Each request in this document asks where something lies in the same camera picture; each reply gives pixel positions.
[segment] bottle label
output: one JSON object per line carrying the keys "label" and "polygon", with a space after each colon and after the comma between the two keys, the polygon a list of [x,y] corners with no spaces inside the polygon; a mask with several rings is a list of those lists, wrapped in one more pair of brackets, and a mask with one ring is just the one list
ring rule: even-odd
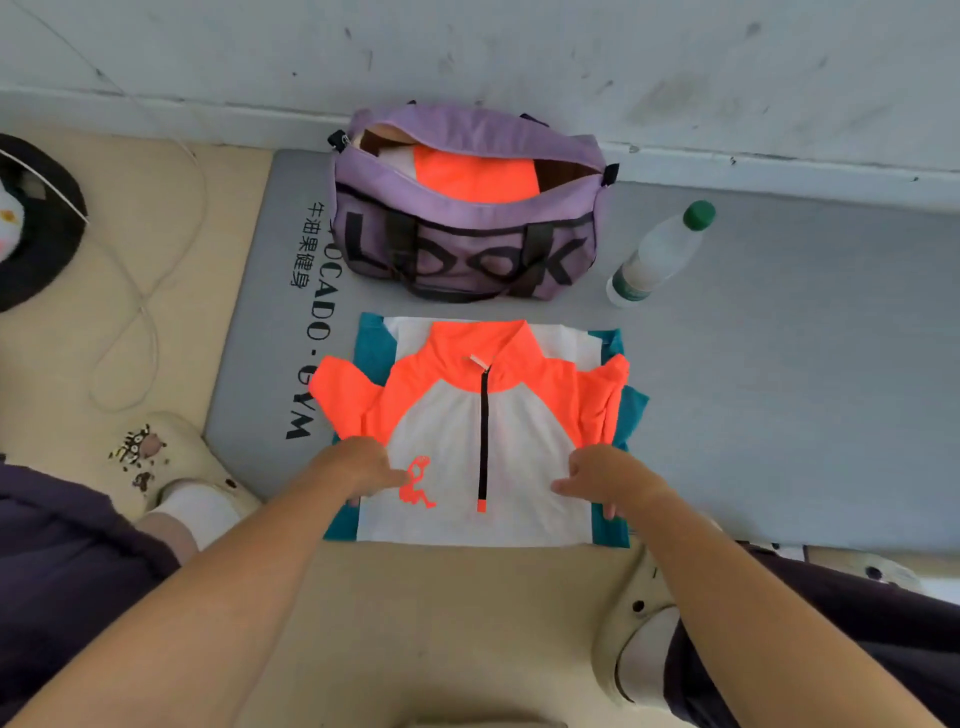
{"label": "bottle label", "polygon": [[623,277],[622,267],[617,268],[616,273],[613,274],[613,290],[616,291],[620,298],[626,299],[627,301],[643,301],[643,299],[650,295],[650,291],[640,291],[628,283]]}

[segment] white wall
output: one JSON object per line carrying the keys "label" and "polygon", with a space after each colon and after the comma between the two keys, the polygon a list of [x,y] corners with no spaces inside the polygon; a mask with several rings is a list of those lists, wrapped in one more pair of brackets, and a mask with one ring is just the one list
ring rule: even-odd
{"label": "white wall", "polygon": [[[456,99],[623,150],[960,170],[955,0],[19,2],[193,139],[324,148],[339,114]],[[113,92],[0,3],[0,110],[149,133]]]}

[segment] zipper pull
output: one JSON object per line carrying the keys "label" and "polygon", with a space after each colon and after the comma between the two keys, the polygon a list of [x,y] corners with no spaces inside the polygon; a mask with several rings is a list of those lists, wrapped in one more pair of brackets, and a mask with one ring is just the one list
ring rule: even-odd
{"label": "zipper pull", "polygon": [[472,361],[474,364],[476,364],[478,367],[480,367],[484,372],[490,370],[490,365],[488,365],[487,363],[485,363],[484,360],[481,359],[481,358],[480,358],[479,356],[477,356],[476,354],[471,354],[471,355],[470,355],[470,361]]}

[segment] purple duffel bag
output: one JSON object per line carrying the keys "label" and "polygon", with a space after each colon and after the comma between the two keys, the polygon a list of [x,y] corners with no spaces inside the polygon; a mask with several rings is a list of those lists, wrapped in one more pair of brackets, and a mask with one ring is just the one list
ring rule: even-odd
{"label": "purple duffel bag", "polygon": [[[339,153],[333,238],[354,273],[400,280],[431,301],[549,300],[596,258],[597,207],[617,165],[592,136],[564,136],[526,115],[410,103],[358,111],[329,141]],[[503,204],[447,197],[417,182],[412,162],[396,162],[412,144],[532,159],[540,194]]]}

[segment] green bottle cap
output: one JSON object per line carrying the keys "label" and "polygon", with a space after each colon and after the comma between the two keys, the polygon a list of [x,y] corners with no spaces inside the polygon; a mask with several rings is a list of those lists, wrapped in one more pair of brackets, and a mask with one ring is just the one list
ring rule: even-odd
{"label": "green bottle cap", "polygon": [[697,200],[693,205],[686,209],[684,213],[684,225],[692,231],[704,231],[710,227],[713,218],[716,217],[716,207],[706,200]]}

